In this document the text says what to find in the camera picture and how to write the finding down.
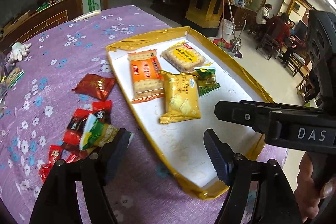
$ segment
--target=tile floor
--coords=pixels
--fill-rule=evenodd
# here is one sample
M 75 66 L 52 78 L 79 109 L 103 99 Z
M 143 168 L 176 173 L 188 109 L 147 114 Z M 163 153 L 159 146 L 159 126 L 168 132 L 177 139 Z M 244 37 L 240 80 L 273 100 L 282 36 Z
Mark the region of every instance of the tile floor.
M 157 17 L 171 27 L 180 27 L 180 25 L 156 12 L 150 6 L 152 0 L 110 0 L 109 8 L 124 5 L 135 5 L 143 11 Z M 296 86 L 302 80 L 297 74 L 292 77 L 289 69 L 284 69 L 280 60 L 271 58 L 269 61 L 261 50 L 256 51 L 256 41 L 252 35 L 246 31 L 241 34 L 241 53 L 243 58 L 236 58 L 236 61 L 242 65 L 273 97 L 277 103 L 302 105 L 299 96 L 296 93 Z M 299 164 L 304 152 L 290 150 L 283 171 L 294 190 L 297 186 L 296 177 L 299 173 Z

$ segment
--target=human hand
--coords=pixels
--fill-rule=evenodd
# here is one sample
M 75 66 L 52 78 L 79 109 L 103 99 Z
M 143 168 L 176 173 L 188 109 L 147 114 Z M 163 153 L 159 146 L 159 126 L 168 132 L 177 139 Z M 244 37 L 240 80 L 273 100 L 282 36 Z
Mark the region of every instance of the human hand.
M 302 216 L 302 222 L 305 222 L 308 218 L 315 218 L 319 212 L 318 204 L 320 200 L 333 195 L 336 189 L 336 177 L 333 177 L 318 192 L 315 189 L 315 182 L 311 178 L 312 173 L 313 164 L 308 153 L 305 153 L 300 162 L 300 173 L 296 179 L 297 188 L 294 192 Z

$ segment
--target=yellow snack package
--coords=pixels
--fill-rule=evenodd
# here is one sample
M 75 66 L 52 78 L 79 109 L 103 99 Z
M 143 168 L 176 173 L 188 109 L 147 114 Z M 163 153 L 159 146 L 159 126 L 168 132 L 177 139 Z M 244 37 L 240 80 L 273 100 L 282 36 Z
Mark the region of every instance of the yellow snack package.
M 166 92 L 166 113 L 161 116 L 160 123 L 201 118 L 197 77 L 187 73 L 175 75 L 163 70 L 159 70 L 158 73 L 163 76 Z

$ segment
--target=orange label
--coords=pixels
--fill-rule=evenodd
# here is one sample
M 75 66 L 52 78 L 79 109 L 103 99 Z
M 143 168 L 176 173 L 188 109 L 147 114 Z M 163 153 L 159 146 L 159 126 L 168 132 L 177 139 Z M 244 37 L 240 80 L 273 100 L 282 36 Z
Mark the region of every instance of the orange label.
M 157 73 L 159 70 L 161 70 L 161 66 L 156 56 L 146 60 L 131 61 L 133 83 L 146 79 L 160 78 Z

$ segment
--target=bolt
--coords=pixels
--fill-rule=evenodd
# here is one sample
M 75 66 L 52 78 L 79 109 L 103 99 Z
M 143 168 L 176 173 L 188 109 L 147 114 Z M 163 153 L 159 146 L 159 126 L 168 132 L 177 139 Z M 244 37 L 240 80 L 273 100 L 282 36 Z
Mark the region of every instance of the bolt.
M 92 159 L 92 160 L 95 160 L 95 159 L 97 159 L 98 157 L 99 157 L 98 153 L 92 153 L 92 154 L 90 155 L 90 159 Z
M 275 159 L 270 159 L 269 163 L 273 166 L 277 166 L 278 162 Z
M 244 156 L 241 153 L 236 153 L 235 154 L 235 159 L 236 160 L 242 160 L 244 158 Z
M 55 162 L 55 165 L 57 165 L 57 166 L 61 166 L 61 165 L 63 165 L 63 163 L 64 163 L 64 160 L 60 159 L 60 160 L 57 160 L 57 161 Z

